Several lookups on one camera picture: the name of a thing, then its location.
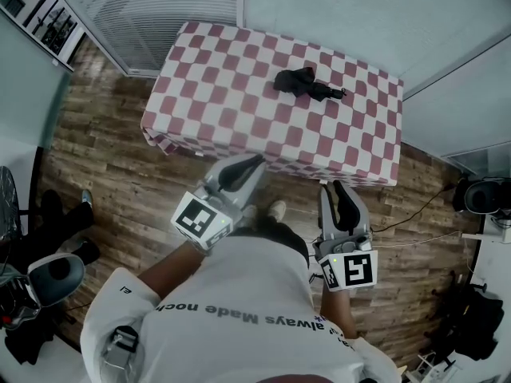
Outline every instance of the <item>checkered tablecloth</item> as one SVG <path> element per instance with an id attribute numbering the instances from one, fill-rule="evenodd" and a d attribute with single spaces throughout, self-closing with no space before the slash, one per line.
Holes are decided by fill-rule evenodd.
<path id="1" fill-rule="evenodd" d="M 318 102 L 273 89 L 283 69 L 311 66 L 345 88 Z M 263 153 L 268 170 L 351 185 L 395 185 L 403 83 L 342 53 L 260 31 L 187 22 L 161 70 L 141 127 L 165 153 Z"/>

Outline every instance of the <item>person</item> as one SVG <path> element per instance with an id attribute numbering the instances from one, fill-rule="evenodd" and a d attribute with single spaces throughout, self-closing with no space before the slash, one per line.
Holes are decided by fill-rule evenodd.
<path id="1" fill-rule="evenodd" d="M 20 239 L 10 240 L 0 248 L 0 263 L 9 263 L 25 274 L 29 265 L 48 255 L 79 231 L 94 223 L 93 198 L 88 190 L 81 193 L 81 203 L 66 215 L 62 212 L 62 203 L 54 190 L 45 191 L 41 200 L 43 224 Z M 85 265 L 99 257 L 99 249 L 88 239 L 84 239 L 78 249 L 73 251 Z"/>
<path id="2" fill-rule="evenodd" d="M 401 381 L 395 364 L 359 338 L 347 290 L 323 288 L 314 310 L 306 243 L 271 205 L 252 227 L 204 257 L 184 243 L 137 278 L 116 269 L 85 317 L 81 351 L 92 382 L 118 326 L 140 325 L 143 382 Z"/>

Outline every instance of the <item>wooden floor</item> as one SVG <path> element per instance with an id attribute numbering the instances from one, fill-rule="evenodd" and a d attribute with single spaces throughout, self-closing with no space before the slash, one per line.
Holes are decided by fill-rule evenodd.
<path id="1" fill-rule="evenodd" d="M 38 197 L 55 189 L 65 209 L 80 202 L 81 190 L 93 193 L 95 225 L 82 235 L 101 250 L 101 258 L 87 267 L 83 286 L 65 303 L 69 308 L 92 301 L 116 267 L 138 274 L 181 243 L 169 223 L 185 190 L 203 177 L 211 161 L 165 156 L 145 142 L 140 120 L 154 81 L 122 77 L 90 42 L 75 58 L 69 94 L 61 107 L 52 148 L 43 157 Z M 359 188 L 375 230 L 409 217 L 458 172 L 411 147 L 403 146 L 398 185 L 394 188 Z M 258 197 L 265 203 L 282 197 L 288 205 L 284 222 L 311 241 L 316 227 L 318 183 L 294 176 L 267 175 Z M 399 227 L 376 234 L 374 245 L 423 240 L 452 231 L 476 231 L 478 220 L 459 215 L 450 206 L 452 192 L 435 199 L 423 213 Z M 73 249 L 76 241 L 67 242 Z M 438 301 L 432 289 L 444 290 L 449 272 L 467 275 L 474 244 L 450 236 L 430 243 L 379 248 L 379 280 L 372 289 L 353 292 L 359 330 L 388 353 L 398 365 L 415 359 L 427 344 L 424 332 Z M 316 304 L 321 281 L 313 284 Z M 63 324 L 63 334 L 78 342 L 87 306 L 69 312 L 74 325 Z"/>

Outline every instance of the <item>white t-shirt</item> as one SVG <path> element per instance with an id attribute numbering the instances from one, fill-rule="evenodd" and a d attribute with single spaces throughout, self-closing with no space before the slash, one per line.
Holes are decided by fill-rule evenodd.
<path id="1" fill-rule="evenodd" d="M 106 339 L 141 318 L 143 382 L 259 382 L 292 374 L 342 383 L 401 381 L 384 353 L 362 338 L 345 339 L 314 311 L 303 256 L 266 239 L 222 239 L 162 301 L 126 269 L 115 270 L 81 333 L 92 382 L 101 381 Z"/>

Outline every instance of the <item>sneaker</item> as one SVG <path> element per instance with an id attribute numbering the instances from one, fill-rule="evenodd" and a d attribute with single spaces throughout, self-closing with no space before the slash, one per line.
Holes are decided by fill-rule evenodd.
<path id="1" fill-rule="evenodd" d="M 268 216 L 273 217 L 280 223 L 286 214 L 286 202 L 283 200 L 275 201 L 268 209 Z"/>
<path id="2" fill-rule="evenodd" d="M 254 227 L 257 218 L 257 206 L 250 204 L 243 210 L 243 218 L 240 227 Z"/>
<path id="3" fill-rule="evenodd" d="M 89 190 L 84 190 L 81 192 L 81 202 L 82 203 L 89 203 L 90 208 L 93 208 L 93 195 L 90 193 Z"/>

